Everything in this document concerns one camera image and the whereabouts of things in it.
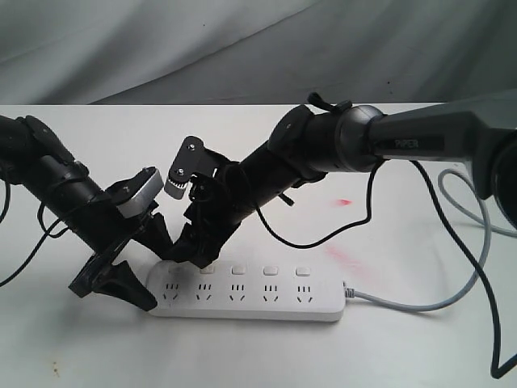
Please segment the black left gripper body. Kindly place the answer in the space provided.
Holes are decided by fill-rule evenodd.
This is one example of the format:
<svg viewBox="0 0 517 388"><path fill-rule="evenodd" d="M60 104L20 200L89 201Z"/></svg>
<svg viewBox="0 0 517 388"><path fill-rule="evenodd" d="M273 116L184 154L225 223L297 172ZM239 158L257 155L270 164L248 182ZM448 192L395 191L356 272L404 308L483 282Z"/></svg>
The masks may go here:
<svg viewBox="0 0 517 388"><path fill-rule="evenodd" d="M84 267L69 284L79 297L93 291L96 276L110 265L132 240L139 243L139 233L146 218L158 207L153 200L141 214L124 218L111 201L118 182L107 190L91 179L74 180L67 184L67 226L93 251Z"/></svg>

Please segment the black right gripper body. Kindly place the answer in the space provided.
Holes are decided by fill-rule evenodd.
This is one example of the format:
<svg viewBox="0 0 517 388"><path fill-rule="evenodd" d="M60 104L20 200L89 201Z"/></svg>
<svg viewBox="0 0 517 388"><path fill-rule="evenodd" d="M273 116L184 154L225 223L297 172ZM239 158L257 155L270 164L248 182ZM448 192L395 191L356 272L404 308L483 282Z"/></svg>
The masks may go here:
<svg viewBox="0 0 517 388"><path fill-rule="evenodd" d="M250 189L244 161L232 161L220 167L213 178L194 177L185 216L202 238L217 240L221 248L249 214L246 200Z"/></svg>

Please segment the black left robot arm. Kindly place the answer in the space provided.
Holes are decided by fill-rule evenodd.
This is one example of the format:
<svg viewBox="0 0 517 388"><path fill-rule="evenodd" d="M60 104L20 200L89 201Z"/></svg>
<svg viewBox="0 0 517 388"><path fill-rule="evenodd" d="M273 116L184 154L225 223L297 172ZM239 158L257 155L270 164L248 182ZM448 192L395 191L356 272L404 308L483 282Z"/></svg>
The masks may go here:
<svg viewBox="0 0 517 388"><path fill-rule="evenodd" d="M1 119L1 179L22 185L40 201L37 217L49 209L92 251L69 289L79 297L104 294L150 311L155 296L138 280L128 262L116 257L132 240L161 259L172 248L155 198L164 183L156 167L102 189L63 145L34 116Z"/></svg>

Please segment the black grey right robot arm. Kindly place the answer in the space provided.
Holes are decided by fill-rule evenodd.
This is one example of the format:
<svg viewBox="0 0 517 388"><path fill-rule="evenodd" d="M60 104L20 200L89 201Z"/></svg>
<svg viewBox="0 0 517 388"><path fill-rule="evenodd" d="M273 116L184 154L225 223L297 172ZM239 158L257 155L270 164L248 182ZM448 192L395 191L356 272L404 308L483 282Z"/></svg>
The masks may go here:
<svg viewBox="0 0 517 388"><path fill-rule="evenodd" d="M170 260L205 268L242 221L289 188L330 172L368 173L385 160L461 162L475 193L494 198L516 221L516 93L513 90L395 114L371 105L335 105L311 94L241 161L184 139L166 193L189 195L186 224Z"/></svg>

